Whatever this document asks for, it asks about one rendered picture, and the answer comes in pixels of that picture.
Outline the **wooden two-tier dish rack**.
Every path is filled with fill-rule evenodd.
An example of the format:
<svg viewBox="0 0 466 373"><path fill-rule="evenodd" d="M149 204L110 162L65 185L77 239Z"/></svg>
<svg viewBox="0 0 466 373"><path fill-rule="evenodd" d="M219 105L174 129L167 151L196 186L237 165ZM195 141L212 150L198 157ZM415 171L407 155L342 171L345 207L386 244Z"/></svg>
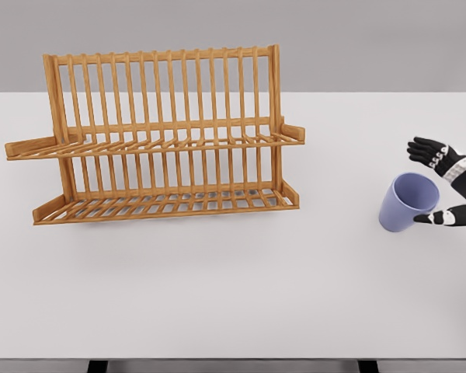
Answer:
<svg viewBox="0 0 466 373"><path fill-rule="evenodd" d="M45 55L50 137L8 160L56 159L61 195L36 225L299 207L282 149L302 127L281 113L280 48Z"/></svg>

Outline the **lavender plastic cup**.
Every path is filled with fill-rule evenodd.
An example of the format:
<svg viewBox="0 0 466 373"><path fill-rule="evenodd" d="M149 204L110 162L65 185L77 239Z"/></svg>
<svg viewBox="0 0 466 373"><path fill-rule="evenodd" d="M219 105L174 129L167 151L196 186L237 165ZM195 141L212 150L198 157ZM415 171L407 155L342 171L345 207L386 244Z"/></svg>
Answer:
<svg viewBox="0 0 466 373"><path fill-rule="evenodd" d="M383 199L379 222L390 232L401 232L414 224L418 214L429 214L438 204L436 184L418 173L396 176Z"/></svg>

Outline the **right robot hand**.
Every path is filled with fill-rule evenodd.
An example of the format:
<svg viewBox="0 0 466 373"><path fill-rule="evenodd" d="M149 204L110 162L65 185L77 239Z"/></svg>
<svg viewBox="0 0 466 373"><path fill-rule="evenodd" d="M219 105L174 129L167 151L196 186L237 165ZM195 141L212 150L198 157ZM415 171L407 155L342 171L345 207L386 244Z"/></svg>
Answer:
<svg viewBox="0 0 466 373"><path fill-rule="evenodd" d="M408 143L407 152L410 160L433 169L466 200L466 155L442 142L420 137ZM430 214L419 214L413 221L450 227L466 226L466 204Z"/></svg>

